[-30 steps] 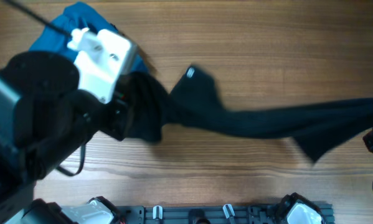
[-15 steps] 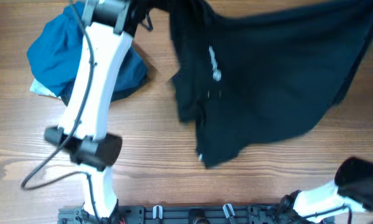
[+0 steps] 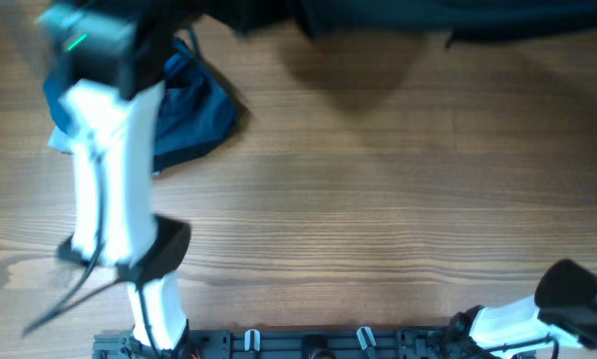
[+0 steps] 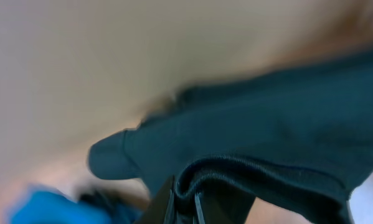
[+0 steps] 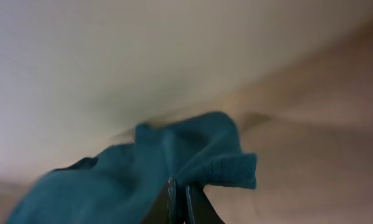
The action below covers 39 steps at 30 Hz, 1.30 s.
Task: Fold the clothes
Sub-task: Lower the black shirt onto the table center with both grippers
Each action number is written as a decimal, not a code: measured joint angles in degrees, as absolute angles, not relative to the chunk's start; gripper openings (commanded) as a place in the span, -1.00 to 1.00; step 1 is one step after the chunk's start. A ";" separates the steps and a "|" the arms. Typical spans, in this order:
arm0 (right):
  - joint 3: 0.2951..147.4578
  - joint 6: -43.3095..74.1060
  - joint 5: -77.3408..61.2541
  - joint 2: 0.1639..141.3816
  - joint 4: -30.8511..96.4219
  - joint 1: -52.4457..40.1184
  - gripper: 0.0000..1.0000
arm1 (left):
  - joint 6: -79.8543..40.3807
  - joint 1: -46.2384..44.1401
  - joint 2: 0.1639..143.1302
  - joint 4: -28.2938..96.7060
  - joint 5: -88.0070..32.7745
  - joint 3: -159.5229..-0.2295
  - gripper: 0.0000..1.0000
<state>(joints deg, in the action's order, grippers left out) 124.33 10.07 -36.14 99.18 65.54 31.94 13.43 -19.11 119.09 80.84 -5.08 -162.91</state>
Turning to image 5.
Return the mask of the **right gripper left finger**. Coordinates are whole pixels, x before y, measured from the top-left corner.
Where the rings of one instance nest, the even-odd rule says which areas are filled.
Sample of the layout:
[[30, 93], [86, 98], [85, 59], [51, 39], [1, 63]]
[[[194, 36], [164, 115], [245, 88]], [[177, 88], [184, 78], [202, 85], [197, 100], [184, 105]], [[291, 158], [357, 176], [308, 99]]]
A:
[[177, 186], [169, 178], [140, 224], [175, 224], [177, 213]]

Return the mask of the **black polo shirt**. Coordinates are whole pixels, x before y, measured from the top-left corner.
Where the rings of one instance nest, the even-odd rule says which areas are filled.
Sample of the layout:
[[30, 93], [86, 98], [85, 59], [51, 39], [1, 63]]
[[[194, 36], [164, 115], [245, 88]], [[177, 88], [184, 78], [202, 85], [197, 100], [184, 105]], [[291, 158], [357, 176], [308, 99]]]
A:
[[139, 124], [135, 140], [43, 175], [7, 218], [17, 223], [139, 223], [166, 184], [254, 189], [257, 157], [234, 121], [211, 112], [162, 128]]

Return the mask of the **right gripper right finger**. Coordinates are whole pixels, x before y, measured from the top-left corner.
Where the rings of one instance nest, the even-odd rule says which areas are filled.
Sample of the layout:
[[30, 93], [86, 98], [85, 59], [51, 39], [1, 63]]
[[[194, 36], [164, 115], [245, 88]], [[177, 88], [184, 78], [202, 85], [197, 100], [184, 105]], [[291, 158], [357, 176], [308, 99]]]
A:
[[200, 186], [186, 187], [186, 203], [186, 224], [225, 224]]

